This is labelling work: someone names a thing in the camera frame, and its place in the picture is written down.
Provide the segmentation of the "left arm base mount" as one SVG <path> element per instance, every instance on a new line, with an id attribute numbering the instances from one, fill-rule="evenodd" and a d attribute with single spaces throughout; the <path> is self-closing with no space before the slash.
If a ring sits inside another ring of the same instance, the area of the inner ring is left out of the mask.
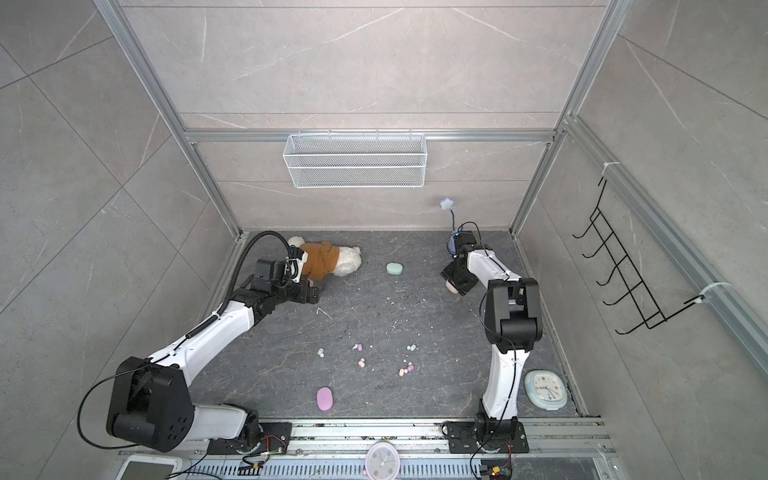
<path id="1" fill-rule="evenodd" d="M 290 422 L 260 423 L 248 439 L 211 440 L 207 447 L 210 455 L 268 455 L 284 454 L 291 442 L 293 425 Z"/>

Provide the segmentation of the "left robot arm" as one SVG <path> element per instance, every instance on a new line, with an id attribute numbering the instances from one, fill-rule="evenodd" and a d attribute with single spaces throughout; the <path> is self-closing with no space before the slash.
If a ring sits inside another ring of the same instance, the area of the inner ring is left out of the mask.
<path id="1" fill-rule="evenodd" d="M 273 313 L 294 302 L 315 304 L 316 281 L 332 270 L 322 249 L 284 240 L 281 260 L 260 260 L 239 276 L 237 260 L 223 302 L 207 318 L 170 345 L 146 358 L 130 357 L 116 370 L 106 418 L 109 435 L 169 452 L 185 441 L 211 440 L 238 452 L 255 450 L 263 433 L 258 413 L 234 405 L 192 401 L 189 387 L 230 343 Z"/>

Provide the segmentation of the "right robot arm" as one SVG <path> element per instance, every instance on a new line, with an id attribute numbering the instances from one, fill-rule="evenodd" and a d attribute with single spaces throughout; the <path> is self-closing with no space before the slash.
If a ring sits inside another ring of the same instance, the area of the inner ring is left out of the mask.
<path id="1" fill-rule="evenodd" d="M 456 227 L 447 250 L 452 261 L 441 276 L 449 291 L 464 296 L 478 284 L 485 288 L 479 315 L 491 346 L 491 366 L 474 427 L 478 446 L 484 448 L 519 430 L 517 398 L 524 364 L 543 335 L 539 285 L 504 265 L 478 230 Z"/>

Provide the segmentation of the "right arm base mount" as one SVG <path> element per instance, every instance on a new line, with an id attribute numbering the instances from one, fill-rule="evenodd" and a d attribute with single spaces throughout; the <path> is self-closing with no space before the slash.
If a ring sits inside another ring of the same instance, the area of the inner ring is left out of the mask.
<path id="1" fill-rule="evenodd" d="M 512 453 L 530 451 L 523 424 L 517 417 L 503 420 L 499 426 L 494 421 L 446 421 L 442 433 L 452 454 Z"/>

